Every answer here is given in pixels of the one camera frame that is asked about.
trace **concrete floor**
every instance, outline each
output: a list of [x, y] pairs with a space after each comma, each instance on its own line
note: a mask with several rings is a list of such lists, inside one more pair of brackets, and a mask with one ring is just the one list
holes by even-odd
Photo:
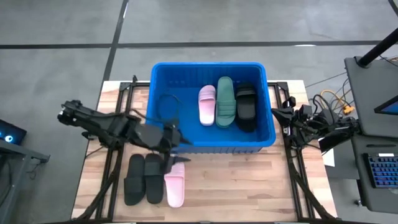
[[[110, 44], [122, 0], [0, 0], [0, 45]], [[120, 43], [381, 40], [397, 27], [387, 0], [135, 0], [125, 14]], [[306, 85], [344, 71], [343, 59], [372, 46], [118, 49], [110, 80], [150, 78], [164, 61], [257, 61], [269, 80]], [[397, 55], [393, 47], [385, 57]], [[87, 141], [60, 124], [65, 100], [95, 107], [109, 49], [0, 50], [0, 118], [28, 130], [24, 145], [51, 154], [35, 180], [27, 178], [13, 223], [70, 218]], [[345, 75], [307, 89], [309, 97], [337, 90]], [[355, 182], [331, 179], [344, 220], [394, 223], [398, 215], [353, 205]]]

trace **wooden tabletop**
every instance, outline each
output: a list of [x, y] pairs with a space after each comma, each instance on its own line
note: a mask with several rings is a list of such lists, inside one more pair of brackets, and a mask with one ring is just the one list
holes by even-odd
[[[289, 85], [290, 95], [296, 97], [296, 108], [302, 104], [308, 104], [302, 80], [284, 80], [284, 82]], [[119, 83], [119, 81], [104, 82], [98, 111], [114, 112]], [[148, 93], [149, 88], [135, 88], [132, 99], [132, 107], [144, 114], [146, 114]], [[276, 108], [274, 89], [269, 88], [269, 93], [271, 106]], [[149, 204], [146, 198], [138, 205], [124, 204], [123, 179], [127, 175], [129, 158], [136, 153], [149, 153], [147, 149], [126, 144], [113, 220], [115, 222], [296, 221], [282, 133], [275, 118], [274, 124], [277, 133], [275, 143], [271, 147], [265, 147], [259, 153], [182, 155], [192, 161], [185, 163], [185, 201], [180, 208], [170, 208], [167, 205], [166, 193], [163, 201], [157, 205]], [[99, 147], [98, 141], [91, 141], [87, 153]], [[102, 149], [85, 160], [72, 218], [81, 215], [98, 193], [106, 150]], [[303, 158], [311, 191], [326, 210], [336, 216], [321, 152], [307, 147], [303, 150]], [[108, 211], [109, 194], [110, 190], [104, 204], [105, 211]], [[307, 215], [301, 190], [300, 200], [303, 212]]]

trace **floor line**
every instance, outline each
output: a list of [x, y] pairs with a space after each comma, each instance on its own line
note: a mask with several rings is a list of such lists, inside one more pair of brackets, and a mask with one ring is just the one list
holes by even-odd
[[119, 49], [162, 49], [188, 47], [316, 47], [344, 45], [376, 45], [380, 40], [331, 40], [331, 41], [261, 41], [261, 42], [159, 42], [121, 43]]
[[116, 50], [118, 48], [120, 33], [122, 32], [124, 16], [126, 15], [128, 4], [129, 4], [129, 0], [123, 0], [122, 7], [121, 7], [120, 13], [119, 13], [118, 24], [116, 25], [116, 30], [114, 31], [114, 35], [113, 35], [112, 47], [111, 47], [111, 50], [109, 51], [108, 61], [106, 61], [103, 81], [108, 81], [111, 76], [113, 61], [114, 61], [114, 57], [116, 55]]
[[110, 49], [112, 44], [5, 44], [0, 49]]
[[394, 10], [395, 14], [398, 16], [398, 7], [394, 0], [388, 0], [388, 3], [390, 3], [392, 10]]

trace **keyboard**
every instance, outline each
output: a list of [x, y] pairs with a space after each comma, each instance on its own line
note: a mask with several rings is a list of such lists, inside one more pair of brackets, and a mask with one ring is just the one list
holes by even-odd
[[398, 188], [398, 154], [364, 154], [374, 188]]

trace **slide sandal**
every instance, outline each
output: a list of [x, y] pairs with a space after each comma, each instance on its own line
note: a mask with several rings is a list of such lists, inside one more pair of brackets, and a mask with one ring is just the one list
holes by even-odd
[[199, 91], [199, 120], [204, 126], [214, 123], [214, 110], [216, 106], [216, 88], [212, 85], [204, 86]]
[[147, 200], [149, 203], [157, 204], [163, 199], [163, 159], [158, 154], [148, 154], [145, 157], [145, 184]]
[[179, 208], [184, 203], [185, 195], [185, 166], [178, 162], [172, 166], [172, 170], [164, 175], [166, 182], [167, 202], [172, 208]]
[[127, 177], [124, 179], [124, 203], [136, 205], [145, 196], [144, 182], [145, 159], [141, 154], [134, 154], [130, 157]]
[[235, 119], [236, 101], [230, 77], [221, 77], [217, 84], [216, 123], [227, 128]]
[[236, 89], [236, 125], [244, 132], [253, 132], [256, 130], [256, 91], [251, 83], [242, 83]]

